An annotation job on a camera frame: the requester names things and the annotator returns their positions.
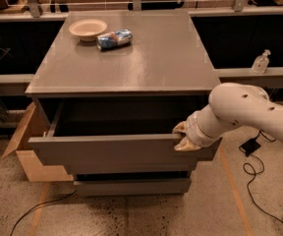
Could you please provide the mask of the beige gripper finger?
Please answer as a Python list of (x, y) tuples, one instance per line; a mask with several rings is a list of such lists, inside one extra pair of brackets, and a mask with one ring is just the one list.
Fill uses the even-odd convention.
[(181, 134), (183, 136), (186, 135), (186, 122), (182, 121), (178, 123), (172, 130), (173, 134)]
[(174, 146), (175, 151), (192, 151), (198, 149), (200, 149), (200, 146), (194, 145), (187, 138), (183, 138), (177, 145)]

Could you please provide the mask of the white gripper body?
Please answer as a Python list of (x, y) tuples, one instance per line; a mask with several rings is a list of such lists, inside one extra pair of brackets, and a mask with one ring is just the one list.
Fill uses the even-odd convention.
[(197, 147), (207, 148), (220, 138), (221, 125), (212, 112), (196, 111), (186, 120), (187, 139)]

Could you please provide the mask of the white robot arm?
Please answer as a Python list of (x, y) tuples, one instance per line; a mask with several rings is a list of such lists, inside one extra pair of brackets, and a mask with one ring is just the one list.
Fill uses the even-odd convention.
[(283, 143), (283, 105), (270, 101), (260, 87), (235, 83), (216, 86), (202, 110), (174, 127), (174, 134), (184, 136), (174, 149), (207, 148), (224, 133), (241, 126), (257, 128)]

